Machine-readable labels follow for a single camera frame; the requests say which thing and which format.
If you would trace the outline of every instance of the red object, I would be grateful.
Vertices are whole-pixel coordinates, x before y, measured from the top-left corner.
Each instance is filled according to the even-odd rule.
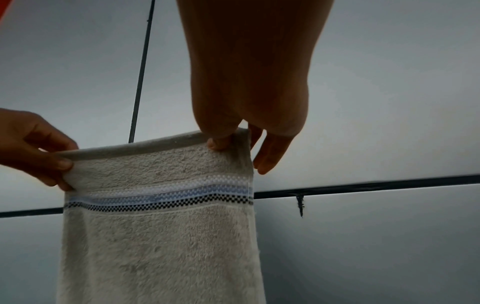
[[[5,11],[13,0],[0,0],[0,20],[5,15]]]

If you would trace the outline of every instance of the towel fabric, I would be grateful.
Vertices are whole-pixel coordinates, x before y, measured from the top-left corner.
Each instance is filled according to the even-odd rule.
[[[190,133],[61,153],[58,304],[265,303],[250,137]]]

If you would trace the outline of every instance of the towel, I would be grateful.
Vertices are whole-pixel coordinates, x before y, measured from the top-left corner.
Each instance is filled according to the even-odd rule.
[[[58,304],[265,303],[248,130],[60,153]]]

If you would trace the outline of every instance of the person's left hand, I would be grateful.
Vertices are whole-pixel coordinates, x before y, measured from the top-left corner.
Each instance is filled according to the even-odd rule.
[[[78,148],[75,141],[40,115],[0,108],[0,165],[69,191],[72,188],[63,180],[62,172],[69,171],[73,163],[54,152]]]

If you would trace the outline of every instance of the terry cloth texture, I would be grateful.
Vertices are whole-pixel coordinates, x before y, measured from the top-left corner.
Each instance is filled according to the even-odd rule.
[[[60,153],[58,304],[265,303],[247,130]]]

